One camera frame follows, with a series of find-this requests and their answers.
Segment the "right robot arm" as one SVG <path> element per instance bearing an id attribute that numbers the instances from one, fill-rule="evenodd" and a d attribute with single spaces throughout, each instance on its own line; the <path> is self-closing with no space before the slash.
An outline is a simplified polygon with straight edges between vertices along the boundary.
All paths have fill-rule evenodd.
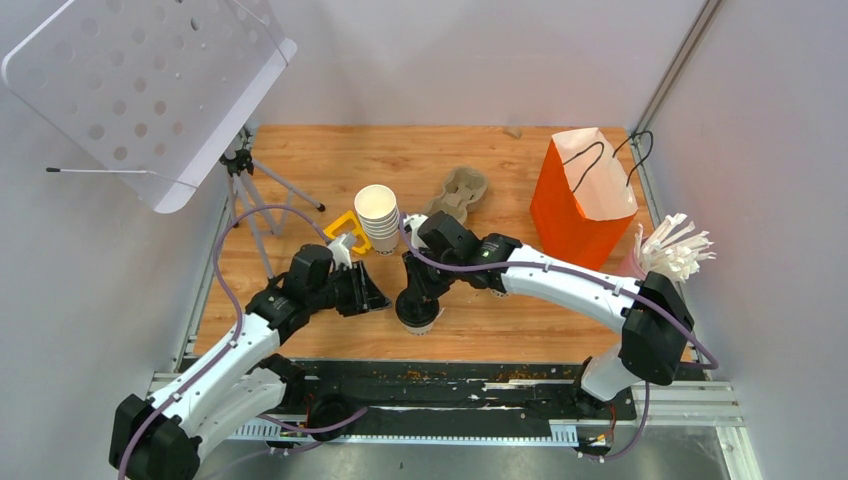
<path id="1" fill-rule="evenodd" d="M 571 403 L 596 417 L 622 390 L 638 383 L 667 386 L 682 364 L 694 321 L 666 276 L 617 276 L 556 260 L 506 235 L 476 236 L 444 212 L 402 216 L 399 237 L 407 286 L 395 310 L 413 334 L 428 332 L 441 312 L 439 299 L 456 282 L 499 295 L 547 301 L 587 316 L 620 336 L 599 357 L 585 361 Z"/>

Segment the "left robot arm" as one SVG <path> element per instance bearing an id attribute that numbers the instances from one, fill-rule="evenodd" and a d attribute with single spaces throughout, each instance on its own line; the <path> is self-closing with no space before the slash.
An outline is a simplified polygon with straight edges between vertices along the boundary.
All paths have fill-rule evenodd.
<path id="1" fill-rule="evenodd" d="M 340 254 L 336 247 L 303 246 L 188 370 L 146 398 L 131 394 L 119 404 L 108 456 L 119 478 L 192 479 L 252 418 L 304 405 L 305 374 L 277 349 L 318 312 L 351 317 L 391 305 L 363 262 L 340 261 Z"/>

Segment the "orange paper bag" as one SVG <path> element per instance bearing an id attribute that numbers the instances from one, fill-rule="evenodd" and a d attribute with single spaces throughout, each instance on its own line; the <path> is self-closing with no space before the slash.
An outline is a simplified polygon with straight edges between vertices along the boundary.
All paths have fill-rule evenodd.
<path id="1" fill-rule="evenodd" d="M 620 152 L 598 128 L 551 136 L 529 208 L 544 253 L 603 266 L 638 211 Z"/>

